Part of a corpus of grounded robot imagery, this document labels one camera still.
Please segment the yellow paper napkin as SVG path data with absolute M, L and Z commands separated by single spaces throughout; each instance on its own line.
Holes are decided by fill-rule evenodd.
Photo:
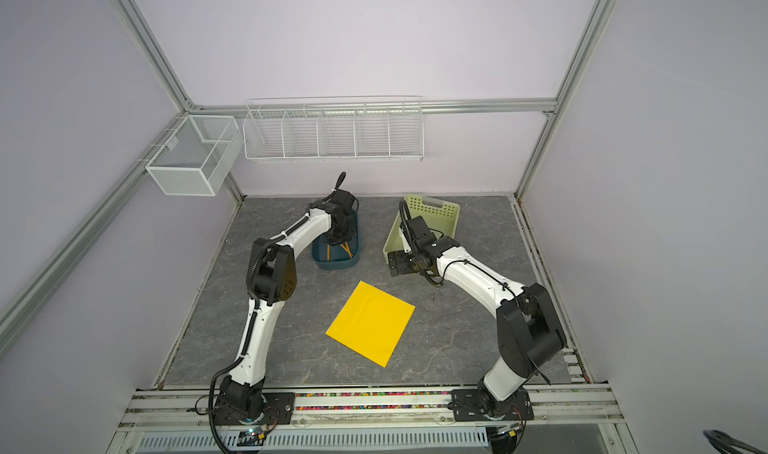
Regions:
M 385 368 L 414 311 L 412 304 L 360 281 L 326 335 Z

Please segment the orange plastic knife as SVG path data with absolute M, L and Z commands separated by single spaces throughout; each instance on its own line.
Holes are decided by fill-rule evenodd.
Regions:
M 351 252 L 351 249 L 350 249 L 350 246 L 349 246 L 349 244 L 348 244 L 348 243 L 343 243 L 343 244 L 341 244 L 340 246 L 341 246 L 341 248 L 342 248 L 342 249 L 343 249 L 343 250 L 346 252 L 346 254 L 348 255 L 348 257 L 351 259 L 351 258 L 353 257 L 353 254 L 352 254 L 352 252 Z

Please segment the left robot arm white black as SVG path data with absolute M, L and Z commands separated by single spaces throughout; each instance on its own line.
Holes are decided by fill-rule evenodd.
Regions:
M 247 319 L 235 360 L 212 375 L 210 422 L 219 408 L 233 410 L 246 423 L 260 420 L 265 413 L 262 392 L 268 351 L 280 313 L 298 285 L 297 258 L 318 238 L 331 245 L 352 240 L 357 234 L 357 208 L 353 194 L 335 187 L 309 203 L 287 228 L 253 242 L 246 273 Z

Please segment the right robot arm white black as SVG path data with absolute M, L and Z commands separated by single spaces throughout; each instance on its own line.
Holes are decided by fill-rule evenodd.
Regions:
M 521 388 L 541 372 L 567 340 L 548 290 L 539 283 L 513 281 L 473 257 L 448 235 L 437 237 L 421 216 L 400 206 L 400 237 L 405 248 L 387 255 L 390 275 L 418 274 L 431 285 L 452 283 L 493 315 L 499 358 L 477 387 L 451 401 L 459 417 L 523 420 Z

